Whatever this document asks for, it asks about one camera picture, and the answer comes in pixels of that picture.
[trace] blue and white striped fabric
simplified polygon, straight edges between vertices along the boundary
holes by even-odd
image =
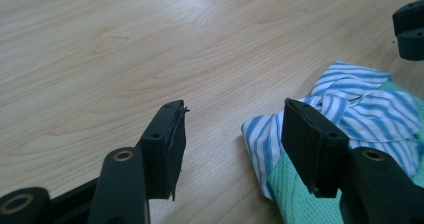
[[[308,103],[350,138],[350,147],[366,146],[391,155],[412,177],[418,170],[421,126],[410,94],[378,90],[392,74],[336,62],[320,77]],[[274,199],[267,180],[284,151],[281,130],[284,111],[258,116],[242,125],[250,160],[264,195]]]

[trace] wooden table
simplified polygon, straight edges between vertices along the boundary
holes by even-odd
[[[0,194],[95,178],[184,99],[176,201],[151,201],[152,222],[280,223],[241,124],[307,96],[336,60],[424,98],[424,62],[400,59],[391,20],[413,1],[0,0]]]

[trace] green cloth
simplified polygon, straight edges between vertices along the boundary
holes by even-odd
[[[379,89],[405,91],[391,81],[384,83]],[[419,112],[421,124],[424,126],[424,102],[418,97],[414,97],[414,100]],[[421,128],[417,137],[424,143],[423,128]],[[424,187],[424,158],[421,158],[418,173],[412,180],[416,185]],[[301,181],[287,153],[282,153],[268,182],[274,192],[281,215],[287,224],[343,223],[339,209],[340,191],[335,199],[315,198],[308,192]]]

